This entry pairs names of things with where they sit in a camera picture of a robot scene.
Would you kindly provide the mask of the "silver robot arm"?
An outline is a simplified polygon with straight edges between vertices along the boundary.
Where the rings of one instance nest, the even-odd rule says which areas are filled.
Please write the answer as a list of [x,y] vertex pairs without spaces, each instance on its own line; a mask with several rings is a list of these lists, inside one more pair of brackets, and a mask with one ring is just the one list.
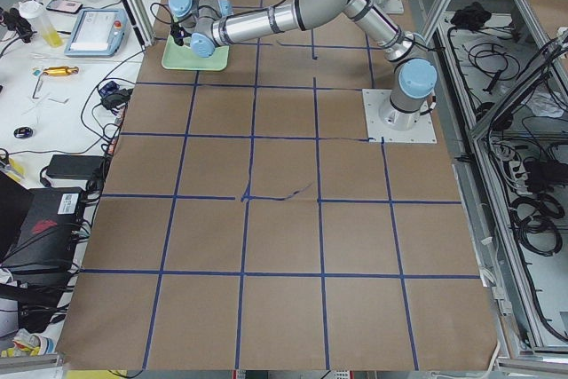
[[201,58],[211,57],[222,46],[320,28],[344,15],[376,42],[394,66],[395,84],[382,106],[387,122],[401,114],[419,114],[438,79],[419,36],[403,30],[375,0],[281,0],[239,13],[227,0],[168,0],[168,9],[175,43],[187,45]]

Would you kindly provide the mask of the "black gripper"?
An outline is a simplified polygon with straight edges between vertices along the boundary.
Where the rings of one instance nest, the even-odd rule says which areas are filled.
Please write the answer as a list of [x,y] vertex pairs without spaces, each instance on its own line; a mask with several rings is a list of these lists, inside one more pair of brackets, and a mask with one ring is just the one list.
[[170,24],[170,35],[174,42],[183,42],[186,38],[186,31],[178,22],[173,21]]

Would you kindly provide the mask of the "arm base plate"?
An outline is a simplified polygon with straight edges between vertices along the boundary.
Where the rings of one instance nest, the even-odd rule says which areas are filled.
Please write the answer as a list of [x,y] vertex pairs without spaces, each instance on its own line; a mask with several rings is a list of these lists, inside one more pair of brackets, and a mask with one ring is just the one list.
[[378,0],[378,6],[387,14],[402,15],[404,13],[404,5],[402,0]]
[[367,139],[373,143],[436,144],[429,105],[417,112],[402,113],[391,105],[391,90],[363,89]]

